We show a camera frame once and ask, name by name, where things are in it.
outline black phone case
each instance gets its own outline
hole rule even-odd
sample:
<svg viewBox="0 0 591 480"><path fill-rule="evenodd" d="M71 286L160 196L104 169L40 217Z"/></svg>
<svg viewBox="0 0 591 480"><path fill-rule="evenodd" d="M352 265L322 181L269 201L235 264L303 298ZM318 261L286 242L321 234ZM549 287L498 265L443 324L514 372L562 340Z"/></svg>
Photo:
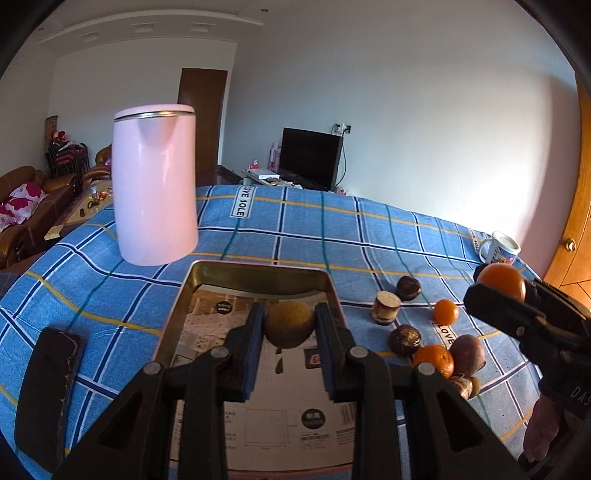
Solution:
<svg viewBox="0 0 591 480"><path fill-rule="evenodd" d="M52 473L64 459L70 393L82 350L79 335L44 328L22 381L14 439L24 454Z"/></svg>

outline coffee table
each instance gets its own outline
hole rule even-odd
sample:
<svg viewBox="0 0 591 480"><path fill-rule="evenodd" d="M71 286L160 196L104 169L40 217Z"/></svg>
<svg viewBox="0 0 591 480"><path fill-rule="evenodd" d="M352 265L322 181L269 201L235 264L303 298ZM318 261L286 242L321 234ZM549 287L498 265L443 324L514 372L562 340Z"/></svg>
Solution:
<svg viewBox="0 0 591 480"><path fill-rule="evenodd" d="M99 202L98 205L87 208L88 202L92 200L92 189L96 187L99 191L109 190L107 197ZM80 225L93 218L97 213L105 207L113 204L113 183L111 180L97 180L91 183L86 190L84 190L72 202L64 213L56 220L55 224L45 235L45 240L54 240L63 238L71 231L78 228ZM84 209L84 216L80 215L80 209Z"/></svg>

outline checkered blanket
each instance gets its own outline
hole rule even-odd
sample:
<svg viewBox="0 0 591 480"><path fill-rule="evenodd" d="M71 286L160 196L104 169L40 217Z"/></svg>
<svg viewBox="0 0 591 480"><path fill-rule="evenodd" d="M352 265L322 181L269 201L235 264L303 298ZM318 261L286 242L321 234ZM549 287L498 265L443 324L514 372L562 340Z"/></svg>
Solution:
<svg viewBox="0 0 591 480"><path fill-rule="evenodd" d="M379 290L393 290L411 273L423 294L403 305L397 323L409 323L423 344L445 344L470 333L482 339L483 387L470 405L514 454L539 393L534 366L516 343L466 314L462 298L480 263L468 228L370 200L311 190L261 187L241 205L244 187L197 190L199 244L194 253L160 267L136 267L119 253L113 211L107 208L43 255L0 302L0 430L14 447L22 378L40 330L67 329L86 339L68 413L71 449L109 402L149 361L175 296L192 262L217 259L321 268L337 288L358 344L388 361L392 326L370 316ZM480 232L479 239L486 238ZM534 273L521 261L527 278ZM453 300L460 318L452 327L431 321L432 305ZM404 419L399 416L401 438ZM25 455L36 478L48 478Z"/></svg>

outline ceiling light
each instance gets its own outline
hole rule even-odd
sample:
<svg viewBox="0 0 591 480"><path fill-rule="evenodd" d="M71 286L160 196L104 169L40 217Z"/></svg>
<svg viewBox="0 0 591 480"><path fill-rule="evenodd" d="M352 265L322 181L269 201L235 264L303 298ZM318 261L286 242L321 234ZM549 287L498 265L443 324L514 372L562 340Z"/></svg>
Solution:
<svg viewBox="0 0 591 480"><path fill-rule="evenodd" d="M79 37L82 39L82 41L84 43L86 43L89 41L98 40L100 38L100 35L98 32L90 32L90 33L85 33L84 35L80 35Z"/></svg>
<svg viewBox="0 0 591 480"><path fill-rule="evenodd" d="M214 27L211 23L191 23L191 32L209 32L209 27Z"/></svg>
<svg viewBox="0 0 591 480"><path fill-rule="evenodd" d="M137 23L137 24L132 25L132 27L135 27L136 33L144 33L144 32L153 32L155 25L156 25L156 23Z"/></svg>

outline mandarin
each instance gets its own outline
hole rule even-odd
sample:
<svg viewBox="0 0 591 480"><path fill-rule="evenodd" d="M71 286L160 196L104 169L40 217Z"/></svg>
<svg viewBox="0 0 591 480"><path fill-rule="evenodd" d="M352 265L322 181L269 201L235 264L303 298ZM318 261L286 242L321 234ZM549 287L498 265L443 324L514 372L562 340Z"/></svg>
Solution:
<svg viewBox="0 0 591 480"><path fill-rule="evenodd" d="M439 325L451 325L460 316L460 310L457 305L448 299L441 299L433 308L433 319Z"/></svg>
<svg viewBox="0 0 591 480"><path fill-rule="evenodd" d="M484 283L516 300L525 301L525 280L512 265L491 263L480 272L476 282Z"/></svg>
<svg viewBox="0 0 591 480"><path fill-rule="evenodd" d="M419 350L414 355L413 366L417 366L423 362L428 362L435 367L439 373L445 378L450 378L453 375L454 364L453 357L445 347L441 345L427 345Z"/></svg>

